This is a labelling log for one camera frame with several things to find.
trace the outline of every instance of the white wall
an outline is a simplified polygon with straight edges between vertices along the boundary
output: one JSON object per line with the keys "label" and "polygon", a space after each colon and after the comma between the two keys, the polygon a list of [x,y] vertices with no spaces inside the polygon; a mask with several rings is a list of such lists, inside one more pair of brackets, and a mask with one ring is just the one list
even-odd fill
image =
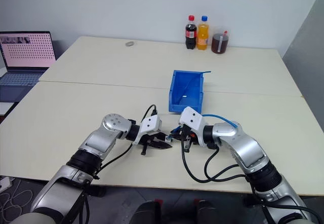
{"label": "white wall", "polygon": [[1,30],[49,30],[62,50],[80,35],[183,42],[187,16],[225,26],[230,45],[283,56],[315,0],[0,0]]}

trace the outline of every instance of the blue storage bin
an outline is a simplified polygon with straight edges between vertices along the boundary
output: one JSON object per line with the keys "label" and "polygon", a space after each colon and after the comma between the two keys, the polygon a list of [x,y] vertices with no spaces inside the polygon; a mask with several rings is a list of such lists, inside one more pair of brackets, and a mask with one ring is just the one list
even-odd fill
{"label": "blue storage bin", "polygon": [[169,92],[169,111],[181,113],[187,106],[201,113],[204,73],[175,70]]}

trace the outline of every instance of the white cable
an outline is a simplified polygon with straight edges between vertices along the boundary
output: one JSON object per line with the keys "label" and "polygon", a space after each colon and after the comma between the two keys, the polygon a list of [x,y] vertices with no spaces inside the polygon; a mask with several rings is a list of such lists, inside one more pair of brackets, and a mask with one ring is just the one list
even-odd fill
{"label": "white cable", "polygon": [[[22,192],[16,194],[16,191],[17,191],[17,189],[18,189],[20,183],[21,183],[21,180],[19,180],[16,189],[15,189],[14,192],[12,193],[12,196],[11,196],[10,194],[8,194],[8,193],[3,193],[3,194],[0,195],[0,197],[1,197],[1,196],[8,196],[8,198],[7,198],[7,200],[4,202],[4,204],[2,204],[2,203],[0,202],[0,213],[1,213],[2,219],[3,219],[5,222],[12,222],[14,219],[17,218],[17,217],[15,217],[15,218],[12,219],[12,220],[8,220],[8,219],[6,219],[6,216],[5,216],[5,214],[6,214],[5,211],[6,211],[6,210],[8,210],[8,209],[10,209],[10,208],[19,208],[19,215],[18,215],[18,216],[20,216],[20,215],[22,214],[22,207],[28,205],[28,204],[30,203],[30,201],[32,200],[33,192],[32,192],[31,190],[24,190],[24,191],[22,191]],[[17,204],[14,204],[14,203],[13,203],[13,200],[14,200],[17,196],[19,196],[19,195],[21,195],[21,194],[23,194],[23,193],[25,193],[25,192],[29,192],[29,193],[30,193],[30,198],[28,199],[28,201],[27,201],[25,204],[23,204],[23,205],[17,205]]]}

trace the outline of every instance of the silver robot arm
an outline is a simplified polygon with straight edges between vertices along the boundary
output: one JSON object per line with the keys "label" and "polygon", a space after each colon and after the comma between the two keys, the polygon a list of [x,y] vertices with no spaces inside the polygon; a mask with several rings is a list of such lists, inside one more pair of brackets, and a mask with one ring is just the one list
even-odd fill
{"label": "silver robot arm", "polygon": [[100,127],[86,138],[66,165],[36,196],[31,213],[18,217],[12,223],[72,223],[84,204],[85,188],[97,179],[101,163],[116,139],[126,138],[138,144],[143,135],[158,133],[160,126],[158,115],[145,118],[140,126],[118,114],[106,115]]}
{"label": "silver robot arm", "polygon": [[[237,127],[229,123],[208,126],[203,116],[190,107],[185,108],[179,122],[182,126],[188,126],[197,135],[200,146],[206,146],[208,142],[218,142],[218,138],[221,139],[221,142],[230,149],[233,158],[241,167],[260,200],[276,205],[306,207],[284,176],[278,173],[259,143],[244,133],[239,123],[233,122]],[[306,211],[272,207],[266,207],[266,209],[275,223],[279,223],[280,220],[299,218],[311,220]]]}

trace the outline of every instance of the plastic bottle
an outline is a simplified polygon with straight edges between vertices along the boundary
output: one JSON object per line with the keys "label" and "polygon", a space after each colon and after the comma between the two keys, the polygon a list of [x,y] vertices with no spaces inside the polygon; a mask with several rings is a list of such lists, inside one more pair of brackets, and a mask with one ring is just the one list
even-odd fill
{"label": "plastic bottle", "polygon": [[189,15],[189,23],[186,25],[186,46],[187,49],[194,49],[196,46],[197,26],[194,24],[194,16]]}
{"label": "plastic bottle", "polygon": [[209,25],[207,24],[207,16],[203,15],[201,21],[202,23],[198,26],[197,48],[199,50],[205,50],[207,48],[209,28]]}

